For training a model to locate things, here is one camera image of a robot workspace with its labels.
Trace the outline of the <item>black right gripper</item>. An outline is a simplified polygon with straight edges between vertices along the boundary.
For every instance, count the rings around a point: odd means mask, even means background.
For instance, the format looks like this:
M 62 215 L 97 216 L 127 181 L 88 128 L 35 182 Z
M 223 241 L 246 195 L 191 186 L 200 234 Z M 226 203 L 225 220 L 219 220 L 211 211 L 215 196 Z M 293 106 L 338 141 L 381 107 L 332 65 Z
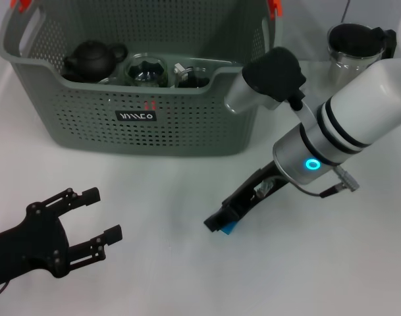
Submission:
M 264 194 L 257 193 L 255 189 L 266 180 L 273 183 L 269 191 Z M 255 171 L 241 187 L 222 202 L 222 207 L 203 223 L 211 232 L 232 232 L 237 223 L 258 203 L 287 184 L 287 179 L 272 161 Z

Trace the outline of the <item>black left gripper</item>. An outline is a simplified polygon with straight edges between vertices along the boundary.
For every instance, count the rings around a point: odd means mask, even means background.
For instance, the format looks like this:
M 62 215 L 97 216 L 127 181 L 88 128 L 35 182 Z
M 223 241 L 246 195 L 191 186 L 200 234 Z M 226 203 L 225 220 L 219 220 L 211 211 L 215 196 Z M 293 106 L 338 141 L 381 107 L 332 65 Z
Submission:
M 98 188 L 76 193 L 72 188 L 27 206 L 24 220 L 0 233 L 0 285 L 30 271 L 44 269 L 55 278 L 106 259 L 105 246 L 122 240 L 120 225 L 87 242 L 69 247 L 59 220 L 69 211 L 101 201 Z

